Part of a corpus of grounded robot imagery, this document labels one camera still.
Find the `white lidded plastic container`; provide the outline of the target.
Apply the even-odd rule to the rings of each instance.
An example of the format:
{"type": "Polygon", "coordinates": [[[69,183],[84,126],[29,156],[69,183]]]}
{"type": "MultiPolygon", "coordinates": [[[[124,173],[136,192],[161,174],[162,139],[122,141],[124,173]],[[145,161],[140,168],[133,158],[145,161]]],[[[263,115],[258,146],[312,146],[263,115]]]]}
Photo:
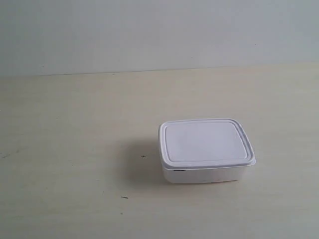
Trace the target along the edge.
{"type": "Polygon", "coordinates": [[[187,119],[159,126],[164,178],[175,184],[237,181],[256,164],[252,145],[234,119],[187,119]]]}

